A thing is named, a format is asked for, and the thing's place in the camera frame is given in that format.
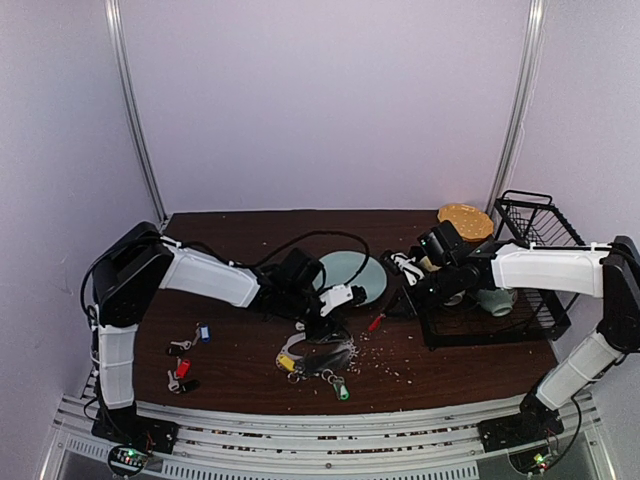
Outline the grey leather key holder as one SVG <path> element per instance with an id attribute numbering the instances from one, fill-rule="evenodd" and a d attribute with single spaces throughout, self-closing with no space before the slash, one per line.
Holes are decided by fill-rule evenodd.
<path id="1" fill-rule="evenodd" d="M 298 344 L 305 343 L 305 333 L 299 332 L 291 335 L 281 347 L 279 354 L 286 354 L 296 361 L 296 370 L 287 372 L 276 366 L 287 374 L 295 374 L 300 378 L 321 375 L 325 370 L 341 370 L 346 368 L 357 353 L 356 346 L 352 338 L 347 342 L 334 343 L 329 345 L 329 349 L 324 352 L 311 352 L 310 354 L 294 353 L 292 348 Z"/>

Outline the red key tag with key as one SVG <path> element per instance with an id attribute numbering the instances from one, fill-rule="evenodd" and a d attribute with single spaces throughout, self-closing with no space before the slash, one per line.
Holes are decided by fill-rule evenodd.
<path id="1" fill-rule="evenodd" d="M 384 313 L 378 315 L 368 326 L 368 331 L 374 332 L 375 330 L 377 330 L 385 318 L 386 318 L 386 315 Z"/>

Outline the yellow key tag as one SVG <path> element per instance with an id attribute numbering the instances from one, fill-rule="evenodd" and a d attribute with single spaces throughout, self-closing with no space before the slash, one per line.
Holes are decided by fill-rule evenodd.
<path id="1" fill-rule="evenodd" d="M 281 369 L 287 372 L 294 372 L 296 370 L 296 361 L 286 354 L 279 354 L 276 357 L 276 363 Z"/>

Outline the green key tag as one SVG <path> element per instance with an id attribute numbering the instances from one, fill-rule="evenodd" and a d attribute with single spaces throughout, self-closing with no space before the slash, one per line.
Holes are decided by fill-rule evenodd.
<path id="1" fill-rule="evenodd" d="M 350 392 L 343 377 L 333 377 L 330 380 L 330 384 L 333 387 L 336 398 L 339 401 L 347 401 L 350 399 Z"/>

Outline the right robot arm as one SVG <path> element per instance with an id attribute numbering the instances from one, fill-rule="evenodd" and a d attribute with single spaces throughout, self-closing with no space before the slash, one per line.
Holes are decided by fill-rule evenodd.
<path id="1" fill-rule="evenodd" d="M 386 250 L 381 262 L 404 277 L 414 314 L 480 290 L 539 289 L 602 299 L 597 326 L 521 402 L 512 423 L 519 440 L 535 440 L 557 420 L 561 406 L 639 350 L 639 252 L 627 236 L 588 246 L 539 246 L 516 239 L 473 246 L 444 221 L 408 254 Z"/>

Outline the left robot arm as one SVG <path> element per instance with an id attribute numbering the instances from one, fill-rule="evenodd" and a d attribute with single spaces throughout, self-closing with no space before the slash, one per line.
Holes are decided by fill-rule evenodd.
<path id="1" fill-rule="evenodd" d="M 325 277 L 322 263 L 294 248 L 269 264 L 237 263 L 197 243 L 184 243 L 141 222 L 89 267 L 81 307 L 93 335 L 99 398 L 106 429 L 123 444 L 137 442 L 144 424 L 135 409 L 135 337 L 157 291 L 175 290 L 222 301 L 236 308 L 301 323 L 310 343 L 347 339 L 338 308 L 360 299 L 349 284 L 314 286 Z"/>

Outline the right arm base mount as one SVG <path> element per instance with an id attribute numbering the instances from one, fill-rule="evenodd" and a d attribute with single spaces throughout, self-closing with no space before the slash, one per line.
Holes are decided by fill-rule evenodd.
<path id="1" fill-rule="evenodd" d="M 529 412 L 481 421 L 478 431 L 486 453 L 506 450 L 518 473 L 533 476 L 546 472 L 555 460 L 564 425 L 557 415 L 540 420 Z"/>

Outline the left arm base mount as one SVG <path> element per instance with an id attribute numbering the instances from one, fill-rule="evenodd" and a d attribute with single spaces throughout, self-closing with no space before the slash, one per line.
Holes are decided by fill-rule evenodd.
<path id="1" fill-rule="evenodd" d="M 157 453 L 173 452 L 179 426 L 177 423 L 137 413 L 136 404 L 109 409 L 100 403 L 91 433 L 114 443 L 107 453 L 107 466 L 117 476 L 131 478 L 140 474 Z"/>

